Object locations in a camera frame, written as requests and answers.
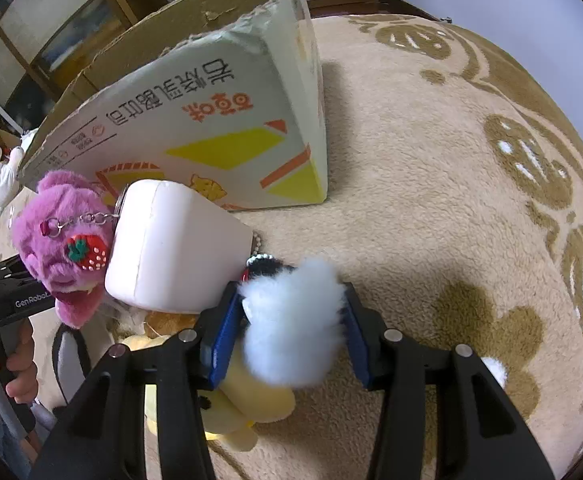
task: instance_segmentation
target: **white plush toy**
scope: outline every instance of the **white plush toy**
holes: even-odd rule
[[[24,150],[17,146],[12,149],[9,161],[1,162],[2,148],[0,148],[0,215],[20,191],[20,183],[16,177],[23,157]]]
[[[244,335],[249,371],[276,386],[321,383],[344,341],[345,286],[331,264],[309,259],[296,269],[278,265],[273,275],[241,284],[250,324]]]

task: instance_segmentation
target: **metal screw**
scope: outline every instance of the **metal screw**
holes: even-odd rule
[[[198,334],[196,334],[196,331],[192,330],[191,328],[186,328],[178,334],[178,339],[180,339],[180,341],[183,343],[190,343],[191,341],[195,341],[197,337]]]
[[[392,343],[397,343],[398,341],[400,341],[403,338],[403,333],[400,332],[399,330],[396,330],[395,328],[389,328],[389,329],[385,330],[385,333],[383,334],[383,336],[385,337],[385,339],[387,341],[391,341]]]
[[[125,352],[127,351],[127,346],[123,345],[122,343],[118,343],[117,345],[112,346],[107,353],[111,357],[122,357]]]
[[[465,344],[459,344],[456,346],[456,354],[462,357],[470,357],[473,354],[471,346]]]

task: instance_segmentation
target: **pink plush toy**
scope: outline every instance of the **pink plush toy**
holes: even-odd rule
[[[71,171],[50,171],[12,226],[31,275],[56,298],[63,323],[80,328],[104,294],[113,217],[97,192]]]

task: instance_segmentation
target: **white plastic container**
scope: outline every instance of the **white plastic container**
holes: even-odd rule
[[[187,186],[139,180],[124,196],[105,288],[139,308],[199,314],[240,278],[252,240],[250,227]]]

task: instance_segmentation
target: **pink fabric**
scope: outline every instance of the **pink fabric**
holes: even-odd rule
[[[57,238],[43,236],[40,224],[53,217],[62,223],[96,212],[107,213],[109,209],[86,179],[71,171],[50,171],[38,183],[38,195],[12,226],[14,246],[24,265],[56,298],[58,316],[73,328],[84,325],[100,305],[106,265],[99,270],[84,270],[67,256],[66,242],[74,235],[98,235],[111,249],[113,224],[75,223]]]

